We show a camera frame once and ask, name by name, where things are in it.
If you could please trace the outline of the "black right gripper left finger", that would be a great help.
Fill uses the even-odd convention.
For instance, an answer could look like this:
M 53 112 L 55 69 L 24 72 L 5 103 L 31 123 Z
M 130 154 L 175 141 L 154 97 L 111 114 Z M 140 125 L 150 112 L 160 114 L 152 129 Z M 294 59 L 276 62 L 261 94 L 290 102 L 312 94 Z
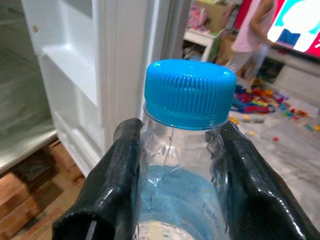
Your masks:
M 88 174 L 74 204 L 52 225 L 54 240 L 131 240 L 139 196 L 138 161 L 143 122 L 130 118 Z

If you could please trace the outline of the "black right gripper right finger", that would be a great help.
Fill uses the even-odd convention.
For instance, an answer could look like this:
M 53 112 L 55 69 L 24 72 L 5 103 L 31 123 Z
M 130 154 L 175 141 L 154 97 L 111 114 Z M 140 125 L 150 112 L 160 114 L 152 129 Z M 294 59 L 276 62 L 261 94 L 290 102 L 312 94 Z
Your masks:
M 220 200 L 231 239 L 318 240 L 319 231 L 253 143 L 231 122 L 220 134 L 226 150 Z

